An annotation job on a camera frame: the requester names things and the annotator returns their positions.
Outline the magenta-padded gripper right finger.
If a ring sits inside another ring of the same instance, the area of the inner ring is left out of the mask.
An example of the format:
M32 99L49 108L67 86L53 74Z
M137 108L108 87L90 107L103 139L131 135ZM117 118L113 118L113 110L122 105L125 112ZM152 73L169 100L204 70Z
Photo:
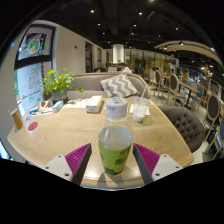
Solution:
M182 169L168 154L159 155L136 143L133 144L133 154L145 185Z

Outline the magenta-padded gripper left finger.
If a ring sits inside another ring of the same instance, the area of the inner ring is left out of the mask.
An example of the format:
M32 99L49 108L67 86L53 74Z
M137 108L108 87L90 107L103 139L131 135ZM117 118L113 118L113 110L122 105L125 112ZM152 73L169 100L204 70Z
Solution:
M43 169L80 185L92 153L91 144L83 145L67 155L56 155Z

